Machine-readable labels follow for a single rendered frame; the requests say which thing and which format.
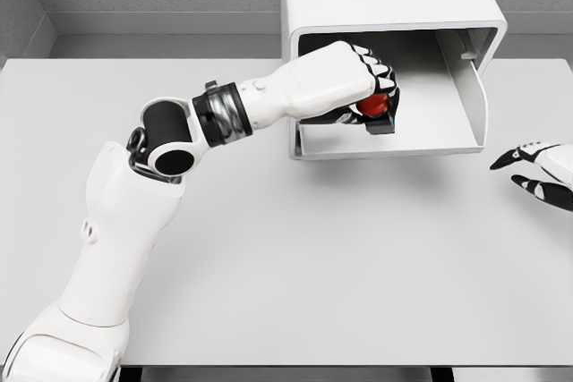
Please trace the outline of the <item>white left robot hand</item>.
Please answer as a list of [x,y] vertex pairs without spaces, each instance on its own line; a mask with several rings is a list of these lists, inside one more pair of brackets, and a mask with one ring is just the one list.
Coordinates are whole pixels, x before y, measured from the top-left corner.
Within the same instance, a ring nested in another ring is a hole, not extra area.
[[373,51],[336,41],[285,64],[286,114],[318,123],[363,123],[355,104],[372,94],[389,96],[394,119],[400,89],[391,66]]

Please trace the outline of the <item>white cabinet drawer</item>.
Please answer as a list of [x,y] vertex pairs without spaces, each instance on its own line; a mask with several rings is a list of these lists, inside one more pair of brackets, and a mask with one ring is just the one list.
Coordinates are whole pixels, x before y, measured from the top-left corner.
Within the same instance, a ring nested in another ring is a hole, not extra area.
[[494,30],[437,29],[303,35],[307,54],[346,40],[370,48],[397,75],[395,131],[371,134],[363,125],[289,123],[294,159],[326,160],[475,153],[484,148],[488,108],[481,81]]

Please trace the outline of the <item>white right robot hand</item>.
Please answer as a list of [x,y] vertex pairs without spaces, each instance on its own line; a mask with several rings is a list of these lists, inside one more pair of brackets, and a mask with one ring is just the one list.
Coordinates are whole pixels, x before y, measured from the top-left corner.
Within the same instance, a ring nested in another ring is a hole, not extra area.
[[535,141],[520,145],[503,153],[490,169],[499,170],[520,161],[539,166],[556,182],[514,174],[511,176],[513,183],[541,202],[573,212],[573,144]]

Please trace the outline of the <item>black red load switch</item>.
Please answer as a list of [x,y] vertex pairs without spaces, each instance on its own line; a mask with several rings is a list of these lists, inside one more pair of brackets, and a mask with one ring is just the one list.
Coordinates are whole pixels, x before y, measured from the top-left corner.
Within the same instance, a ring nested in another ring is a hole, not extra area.
[[357,102],[355,107],[362,115],[366,131],[371,135],[386,135],[395,132],[394,116],[390,112],[387,94],[372,94]]

